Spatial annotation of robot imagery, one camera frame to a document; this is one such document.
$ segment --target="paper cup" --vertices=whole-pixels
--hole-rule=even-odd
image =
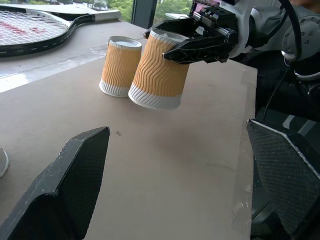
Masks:
[[[129,37],[109,38],[99,87],[105,94],[127,98],[141,57],[142,44]]]
[[[180,105],[189,65],[166,60],[163,53],[185,39],[176,33],[151,30],[129,90],[134,103],[149,109],[176,109]]]

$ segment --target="racket strings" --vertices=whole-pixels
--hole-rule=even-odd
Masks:
[[[49,40],[67,29],[63,21],[49,16],[0,10],[0,46]]]

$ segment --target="black cable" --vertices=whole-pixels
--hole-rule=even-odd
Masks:
[[[269,98],[269,100],[268,100],[268,103],[267,103],[266,106],[265,106],[265,109],[264,109],[264,112],[263,112],[263,119],[262,119],[263,121],[266,120],[267,111],[268,111],[268,109],[269,109],[269,106],[270,106],[270,103],[271,103],[272,98],[274,97],[274,95],[276,94],[276,92],[278,91],[278,89],[280,88],[281,84],[284,82],[284,80],[285,80],[285,78],[286,78],[286,76],[287,76],[287,73],[288,73],[290,70],[291,70],[291,68],[290,68],[288,71],[285,72],[285,74],[282,76],[282,78],[280,79],[280,81],[278,82],[278,84],[275,86],[275,88],[274,88],[274,90],[273,90],[273,92],[272,92],[272,94],[271,94],[271,96],[270,96],[270,98]]]
[[[297,61],[300,58],[302,53],[302,40],[301,40],[301,29],[300,29],[299,19],[297,17],[294,7],[292,6],[289,0],[279,0],[279,2],[282,4],[283,8],[287,12],[292,24],[294,42],[295,42],[295,48],[296,48],[295,61]]]
[[[287,11],[284,13],[280,23],[268,34],[267,38],[268,40],[271,39],[278,31],[279,29],[284,25],[286,19],[287,19],[288,13]]]

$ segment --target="upside-down cup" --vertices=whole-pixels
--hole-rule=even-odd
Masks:
[[[105,94],[127,98],[141,57],[142,44],[129,37],[109,38],[99,87]]]
[[[185,39],[176,33],[151,30],[129,90],[134,103],[149,109],[179,107],[189,65],[166,60],[163,53]]]

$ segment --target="rippled paper cup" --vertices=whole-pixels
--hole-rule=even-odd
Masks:
[[[141,57],[142,44],[129,37],[109,38],[99,87],[105,94],[127,98]]]
[[[129,91],[134,103],[149,109],[176,109],[180,105],[189,65],[166,60],[163,53],[185,39],[176,33],[151,30]]]

